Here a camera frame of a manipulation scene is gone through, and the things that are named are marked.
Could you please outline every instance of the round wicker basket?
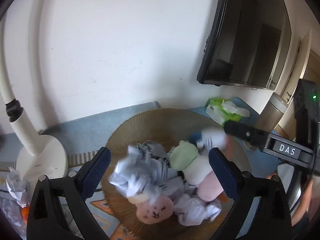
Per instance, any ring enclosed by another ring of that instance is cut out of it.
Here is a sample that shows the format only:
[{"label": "round wicker basket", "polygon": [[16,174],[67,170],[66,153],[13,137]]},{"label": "round wicker basket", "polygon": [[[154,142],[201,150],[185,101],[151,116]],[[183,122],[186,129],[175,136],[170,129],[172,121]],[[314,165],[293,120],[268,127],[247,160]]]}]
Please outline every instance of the round wicker basket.
[{"label": "round wicker basket", "polygon": [[[126,156],[128,145],[154,140],[161,143],[168,152],[172,146],[178,145],[180,140],[187,140],[190,134],[212,126],[221,129],[213,120],[194,112],[161,108],[130,118],[110,137],[106,146],[111,151],[112,159],[101,180],[102,188],[115,216],[135,236],[144,240],[208,240],[221,225],[230,211],[232,200],[222,204],[220,215],[211,223],[203,222],[199,226],[185,227],[180,225],[177,216],[173,215],[160,223],[146,225],[137,219],[135,205],[130,204],[108,182],[118,160]],[[249,161],[236,139],[230,137],[227,149],[222,152],[228,160],[235,162],[241,171],[250,171]]]}]

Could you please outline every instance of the plush toy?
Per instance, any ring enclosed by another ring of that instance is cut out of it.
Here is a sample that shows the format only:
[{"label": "plush toy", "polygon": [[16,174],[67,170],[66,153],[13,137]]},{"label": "plush toy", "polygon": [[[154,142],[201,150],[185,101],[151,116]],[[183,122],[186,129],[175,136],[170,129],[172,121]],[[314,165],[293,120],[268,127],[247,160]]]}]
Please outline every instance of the plush toy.
[{"label": "plush toy", "polygon": [[197,188],[198,197],[206,202],[213,201],[223,192],[223,188],[213,171],[204,178]]},{"label": "plush toy", "polygon": [[197,186],[198,197],[206,202],[213,201],[223,192],[209,164],[209,157],[199,155],[198,149],[192,143],[180,141],[170,154],[170,166],[182,170],[185,180],[190,185]]},{"label": "plush toy", "polygon": [[180,141],[170,154],[170,166],[176,171],[182,171],[197,157],[198,149],[192,143]]},{"label": "plush toy", "polygon": [[159,223],[171,217],[174,210],[172,200],[166,196],[160,195],[155,203],[146,201],[137,204],[137,218],[147,225]]}]

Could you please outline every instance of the door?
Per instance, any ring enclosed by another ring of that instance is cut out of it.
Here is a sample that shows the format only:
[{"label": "door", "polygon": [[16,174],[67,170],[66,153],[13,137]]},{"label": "door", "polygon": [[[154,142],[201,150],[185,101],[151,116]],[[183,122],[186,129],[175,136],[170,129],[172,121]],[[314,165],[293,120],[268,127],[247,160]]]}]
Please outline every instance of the door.
[{"label": "door", "polygon": [[284,16],[278,51],[277,51],[276,59],[273,64],[273,68],[269,77],[267,88],[274,90],[278,84],[280,75],[284,68],[284,63],[287,59],[290,41],[291,41],[290,22],[289,22],[288,16]]},{"label": "door", "polygon": [[257,87],[266,87],[278,51],[281,31],[265,24],[261,27],[256,56],[248,81]]},{"label": "door", "polygon": [[288,104],[290,104],[293,99],[292,96],[294,91],[296,90],[299,78],[303,78],[303,75],[306,71],[311,49],[311,39],[312,30],[309,30],[300,42],[296,63],[291,72],[288,84],[286,85],[284,92],[281,95],[282,98],[285,99]]}]

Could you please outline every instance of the pink plush ball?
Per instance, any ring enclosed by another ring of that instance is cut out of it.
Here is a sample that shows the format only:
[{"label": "pink plush ball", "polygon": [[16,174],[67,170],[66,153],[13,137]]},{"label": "pink plush ball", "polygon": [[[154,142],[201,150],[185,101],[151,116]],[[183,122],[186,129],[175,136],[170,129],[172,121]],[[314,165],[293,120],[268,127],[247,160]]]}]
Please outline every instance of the pink plush ball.
[{"label": "pink plush ball", "polygon": [[137,204],[137,218],[145,224],[152,225],[159,223],[173,214],[174,204],[172,200],[166,196],[159,196],[155,203],[146,201]]},{"label": "pink plush ball", "polygon": [[198,197],[206,202],[216,199],[223,192],[223,188],[213,171],[197,187]]}]

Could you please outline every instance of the black tv screen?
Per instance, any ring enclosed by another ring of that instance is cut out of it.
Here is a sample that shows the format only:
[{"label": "black tv screen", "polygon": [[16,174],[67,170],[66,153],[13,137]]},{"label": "black tv screen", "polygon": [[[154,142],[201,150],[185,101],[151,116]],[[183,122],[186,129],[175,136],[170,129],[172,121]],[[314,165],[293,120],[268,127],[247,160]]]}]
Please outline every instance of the black tv screen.
[{"label": "black tv screen", "polygon": [[197,80],[274,90],[290,40],[284,0],[219,0]]}]

